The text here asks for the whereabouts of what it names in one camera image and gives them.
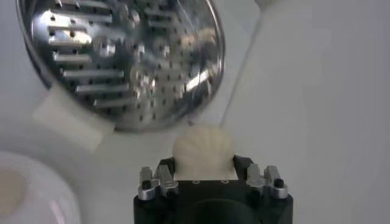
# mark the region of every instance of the perforated metal disc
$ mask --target perforated metal disc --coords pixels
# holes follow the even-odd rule
[[[30,57],[122,130],[165,127],[208,102],[225,42],[211,0],[17,0]]]

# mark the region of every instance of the black screw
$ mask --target black screw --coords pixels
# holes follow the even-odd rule
[[[276,188],[283,188],[285,186],[285,182],[282,179],[274,179],[274,186]]]
[[[150,180],[144,180],[142,181],[142,190],[148,190],[150,188],[152,188],[152,182]]]

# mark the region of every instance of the white food piece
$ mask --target white food piece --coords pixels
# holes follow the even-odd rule
[[[233,139],[217,127],[194,126],[176,139],[175,180],[237,180]]]
[[[21,204],[27,180],[18,171],[0,167],[0,219],[12,214]]]

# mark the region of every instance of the white surface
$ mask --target white surface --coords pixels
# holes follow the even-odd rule
[[[278,166],[295,198],[296,224],[388,223],[389,4],[279,0],[263,15],[224,127],[239,154]],[[173,138],[166,135],[174,134],[114,135],[90,155],[33,124],[47,91],[14,8],[13,0],[0,1],[2,149],[44,161],[68,181],[82,223],[132,223],[140,167],[168,157]]]
[[[280,0],[263,14],[224,127],[278,166],[295,223],[389,223],[389,9]]]
[[[2,224],[80,224],[79,205],[69,186],[50,168],[25,156],[0,152],[0,167],[9,167],[27,180],[26,196]]]

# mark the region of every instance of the white plastic part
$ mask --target white plastic part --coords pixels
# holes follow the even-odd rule
[[[82,108],[59,85],[54,85],[34,112],[34,119],[50,130],[94,152],[115,125]]]
[[[175,180],[237,180],[233,140],[217,127],[195,126],[176,139]]]

